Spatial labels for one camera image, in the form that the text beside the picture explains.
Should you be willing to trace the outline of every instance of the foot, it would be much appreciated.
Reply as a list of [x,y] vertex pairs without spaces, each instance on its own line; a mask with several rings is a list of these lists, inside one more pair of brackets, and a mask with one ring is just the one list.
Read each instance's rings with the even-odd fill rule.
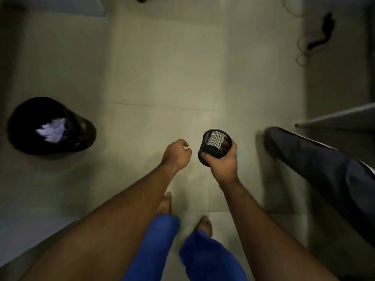
[[172,194],[170,192],[167,192],[162,201],[160,202],[157,211],[156,216],[158,215],[166,215],[172,213]]
[[212,237],[212,223],[207,215],[204,215],[195,228],[204,231],[209,237]]

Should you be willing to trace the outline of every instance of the forearm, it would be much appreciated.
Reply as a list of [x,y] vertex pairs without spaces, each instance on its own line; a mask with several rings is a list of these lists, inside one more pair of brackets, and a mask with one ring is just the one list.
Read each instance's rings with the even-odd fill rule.
[[257,281],[337,281],[263,211],[239,181],[221,188]]
[[119,280],[176,170],[158,166],[70,229],[24,280]]

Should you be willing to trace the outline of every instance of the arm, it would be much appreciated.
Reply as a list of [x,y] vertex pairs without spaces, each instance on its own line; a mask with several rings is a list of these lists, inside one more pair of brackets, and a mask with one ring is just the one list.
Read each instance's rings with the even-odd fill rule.
[[203,154],[224,192],[247,261],[257,281],[338,281],[318,260],[281,229],[237,177],[237,144],[216,159]]
[[161,164],[66,232],[22,280],[120,280],[135,257],[168,184],[191,158],[180,139]]

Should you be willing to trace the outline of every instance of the leg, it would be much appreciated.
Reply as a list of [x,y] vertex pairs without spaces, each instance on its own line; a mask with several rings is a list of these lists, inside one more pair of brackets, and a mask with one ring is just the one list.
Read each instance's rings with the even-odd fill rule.
[[171,215],[171,198],[170,193],[164,196],[122,281],[160,281],[166,257],[180,227],[178,218]]
[[203,216],[180,250],[191,281],[246,281],[234,255],[212,237],[212,224]]

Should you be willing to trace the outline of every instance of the dark blue jeans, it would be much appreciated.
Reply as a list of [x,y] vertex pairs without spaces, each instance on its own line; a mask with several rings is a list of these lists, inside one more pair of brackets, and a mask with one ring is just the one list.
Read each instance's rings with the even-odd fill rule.
[[[154,217],[122,281],[160,281],[166,257],[180,227],[176,216]],[[203,231],[195,231],[180,250],[191,281],[246,281],[236,258]]]

